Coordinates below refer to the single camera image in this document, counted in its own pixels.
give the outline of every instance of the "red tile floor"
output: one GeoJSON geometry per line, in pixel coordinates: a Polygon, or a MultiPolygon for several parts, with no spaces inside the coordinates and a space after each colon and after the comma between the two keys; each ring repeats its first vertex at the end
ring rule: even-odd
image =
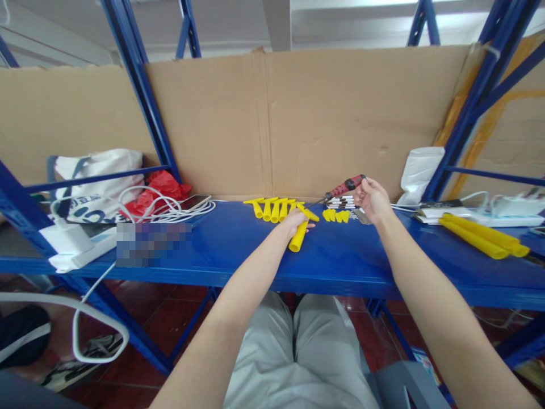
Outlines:
{"type": "MultiPolygon", "coordinates": [[[[31,290],[26,288],[28,285],[24,281],[14,279],[17,276],[1,274],[0,277],[3,291],[31,290]]],[[[174,348],[207,293],[205,287],[121,280],[105,280],[105,283],[167,355],[174,348]]],[[[367,312],[362,298],[338,297],[338,299],[354,323],[358,339],[372,371],[406,359],[406,355],[384,315],[381,318],[373,319],[367,312]]],[[[293,313],[295,294],[287,293],[286,303],[293,313]]],[[[424,349],[431,357],[405,303],[403,301],[388,301],[387,306],[409,345],[424,349]]],[[[212,303],[209,302],[180,355],[211,308],[212,303]]],[[[487,321],[487,323],[481,321],[481,325],[493,344],[503,341],[527,322],[526,319],[517,317],[509,328],[497,328],[502,326],[511,311],[476,307],[474,312],[487,321]]],[[[522,311],[521,313],[526,316],[536,314],[532,311],[522,311]]],[[[87,337],[111,332],[108,327],[89,321],[83,322],[81,328],[86,331],[83,336],[87,337]]],[[[147,408],[165,379],[166,377],[162,373],[129,345],[115,362],[99,367],[89,379],[63,391],[62,394],[90,408],[147,408]]]]}

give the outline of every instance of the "ceiling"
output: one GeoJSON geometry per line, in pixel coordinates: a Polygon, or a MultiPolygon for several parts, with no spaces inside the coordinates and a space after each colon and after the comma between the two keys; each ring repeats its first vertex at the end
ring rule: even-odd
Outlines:
{"type": "MultiPolygon", "coordinates": [[[[133,10],[148,53],[168,58],[175,50],[182,23],[178,1],[138,1],[143,3],[134,3],[133,10]]],[[[104,11],[95,0],[9,2],[101,47],[115,49],[104,11]]],[[[475,41],[492,3],[493,0],[434,2],[442,44],[475,41]]],[[[204,56],[212,51],[215,55],[246,52],[260,45],[270,48],[261,0],[193,0],[192,5],[204,56]]],[[[415,8],[416,0],[291,0],[292,48],[403,47],[415,8]]],[[[532,22],[533,30],[544,24],[545,10],[541,9],[532,22]]],[[[424,35],[422,45],[426,44],[424,35]]]]}

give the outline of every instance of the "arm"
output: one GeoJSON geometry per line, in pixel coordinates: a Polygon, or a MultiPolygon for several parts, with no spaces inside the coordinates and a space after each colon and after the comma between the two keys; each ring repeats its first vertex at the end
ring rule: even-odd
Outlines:
{"type": "Polygon", "coordinates": [[[250,319],[305,220],[293,210],[235,271],[150,409],[221,408],[250,319]]]}
{"type": "Polygon", "coordinates": [[[356,190],[375,224],[393,277],[458,407],[539,408],[496,353],[450,280],[412,239],[376,181],[356,190]]]}

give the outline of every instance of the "person's left hand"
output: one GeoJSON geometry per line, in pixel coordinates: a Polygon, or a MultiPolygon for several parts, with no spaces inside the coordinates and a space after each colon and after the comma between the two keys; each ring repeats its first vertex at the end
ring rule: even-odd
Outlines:
{"type": "MultiPolygon", "coordinates": [[[[293,209],[291,212],[288,213],[286,218],[282,220],[280,226],[286,226],[289,229],[290,237],[293,237],[297,232],[297,227],[299,226],[299,224],[306,220],[308,220],[308,217],[306,217],[303,212],[301,212],[299,209],[293,209]]],[[[307,233],[308,229],[313,228],[314,226],[314,223],[309,223],[307,225],[307,233]]]]}

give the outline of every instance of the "gray pants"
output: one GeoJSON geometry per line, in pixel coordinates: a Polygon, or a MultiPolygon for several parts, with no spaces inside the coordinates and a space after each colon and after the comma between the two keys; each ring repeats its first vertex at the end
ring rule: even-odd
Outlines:
{"type": "Polygon", "coordinates": [[[378,408],[358,338],[339,301],[306,295],[294,319],[269,292],[251,319],[225,408],[378,408]]]}

